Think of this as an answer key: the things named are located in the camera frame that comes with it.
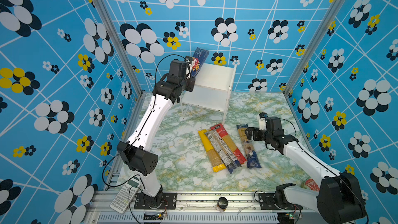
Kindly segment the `red spaghetti bag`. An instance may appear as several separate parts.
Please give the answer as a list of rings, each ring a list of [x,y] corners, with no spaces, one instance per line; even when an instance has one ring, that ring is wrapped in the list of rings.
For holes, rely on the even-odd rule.
[[[236,146],[234,141],[231,139],[230,135],[224,128],[223,124],[216,124],[212,127],[210,127],[211,130],[216,130],[217,133],[220,135],[220,137],[224,140],[224,142],[228,145],[228,147],[231,149],[231,151],[234,153],[238,161],[240,162],[241,165],[243,165],[247,160],[244,157],[244,155],[241,153],[239,148]]]

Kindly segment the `blue Barilla spaghetti box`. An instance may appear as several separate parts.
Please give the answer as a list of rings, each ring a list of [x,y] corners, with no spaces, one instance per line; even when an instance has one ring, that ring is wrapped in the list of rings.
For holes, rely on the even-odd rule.
[[[197,48],[192,57],[191,63],[191,76],[196,77],[205,63],[207,57],[209,56],[209,51],[201,48]]]

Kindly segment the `clear white-label spaghetti bag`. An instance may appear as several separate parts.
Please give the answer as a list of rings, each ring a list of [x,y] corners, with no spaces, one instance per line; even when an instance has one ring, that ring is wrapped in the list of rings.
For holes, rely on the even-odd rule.
[[[205,133],[213,148],[221,158],[222,162],[226,166],[227,170],[230,174],[241,167],[238,158],[233,153],[231,148],[227,145],[227,143],[221,138],[216,130],[210,130]]]

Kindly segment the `yellow Pastatime spaghetti bag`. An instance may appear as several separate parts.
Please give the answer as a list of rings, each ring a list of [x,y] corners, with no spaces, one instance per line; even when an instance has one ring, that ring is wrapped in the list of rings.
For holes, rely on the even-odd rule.
[[[219,172],[222,170],[225,170],[227,167],[225,166],[225,164],[223,163],[222,159],[220,158],[219,154],[216,152],[216,150],[214,149],[214,147],[212,146],[210,140],[208,139],[208,137],[206,136],[205,133],[207,133],[208,130],[201,130],[198,131],[198,134],[201,138],[201,141],[203,143],[204,149],[206,151],[206,154],[210,160],[210,164],[212,167],[212,170],[214,172]]]

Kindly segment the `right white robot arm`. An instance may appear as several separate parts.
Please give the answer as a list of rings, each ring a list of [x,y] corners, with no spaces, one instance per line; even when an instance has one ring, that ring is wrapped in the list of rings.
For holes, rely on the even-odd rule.
[[[300,205],[320,214],[328,224],[369,217],[358,179],[326,164],[303,147],[295,136],[285,134],[280,118],[260,114],[259,127],[248,127],[245,136],[250,141],[264,142],[294,161],[319,187],[319,191],[313,191],[292,183],[277,186],[274,202],[278,208]]]

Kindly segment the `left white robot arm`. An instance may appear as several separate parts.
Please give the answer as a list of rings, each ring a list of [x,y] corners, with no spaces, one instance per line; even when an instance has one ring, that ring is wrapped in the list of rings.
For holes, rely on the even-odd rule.
[[[163,187],[155,173],[159,157],[150,152],[154,137],[167,112],[179,102],[184,91],[193,91],[194,85],[192,63],[173,60],[169,72],[155,84],[151,101],[135,131],[125,143],[117,146],[124,164],[139,176],[144,199],[152,207],[159,206],[163,198]]]

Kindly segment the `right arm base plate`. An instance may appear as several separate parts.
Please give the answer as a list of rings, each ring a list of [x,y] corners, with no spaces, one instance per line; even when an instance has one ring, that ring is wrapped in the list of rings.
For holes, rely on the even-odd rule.
[[[275,202],[273,193],[265,193],[265,192],[257,192],[255,193],[255,199],[260,204],[261,210],[281,210],[281,211],[288,211],[294,212],[302,210],[303,207],[297,204],[285,204],[283,206],[277,206]]]

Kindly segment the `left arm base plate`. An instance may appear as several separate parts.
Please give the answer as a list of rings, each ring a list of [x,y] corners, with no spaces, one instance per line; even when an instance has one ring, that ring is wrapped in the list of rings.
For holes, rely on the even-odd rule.
[[[141,192],[136,196],[134,209],[143,209],[143,210],[175,209],[176,203],[177,203],[177,193],[164,192],[156,197],[149,197]]]

